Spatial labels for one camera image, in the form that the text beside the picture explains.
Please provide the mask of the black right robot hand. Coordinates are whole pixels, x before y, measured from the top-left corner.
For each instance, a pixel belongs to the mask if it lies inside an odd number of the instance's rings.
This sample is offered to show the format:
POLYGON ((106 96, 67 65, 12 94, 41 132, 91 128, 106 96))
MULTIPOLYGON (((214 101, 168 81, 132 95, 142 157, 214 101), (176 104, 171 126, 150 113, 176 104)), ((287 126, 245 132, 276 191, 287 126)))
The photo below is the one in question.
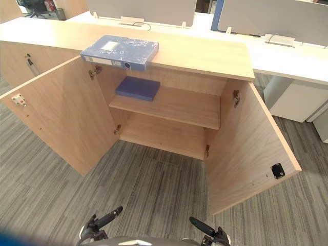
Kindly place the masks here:
POLYGON ((205 233, 200 245, 231 245, 231 239, 222 227, 219 226, 218 229, 214 229, 192 216, 189 217, 189 221, 192 225, 205 233))

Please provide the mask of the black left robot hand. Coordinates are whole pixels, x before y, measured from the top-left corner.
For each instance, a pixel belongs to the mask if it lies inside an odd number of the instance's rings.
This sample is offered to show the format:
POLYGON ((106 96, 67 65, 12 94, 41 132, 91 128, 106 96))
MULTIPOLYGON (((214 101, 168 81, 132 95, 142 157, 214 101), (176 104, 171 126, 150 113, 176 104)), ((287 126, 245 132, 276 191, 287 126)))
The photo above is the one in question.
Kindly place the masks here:
POLYGON ((82 245, 87 239, 93 239, 93 241, 108 239, 107 233, 102 228, 117 218, 123 209, 123 206, 119 206, 102 218, 97 218, 96 214, 93 214, 81 228, 76 245, 82 245))

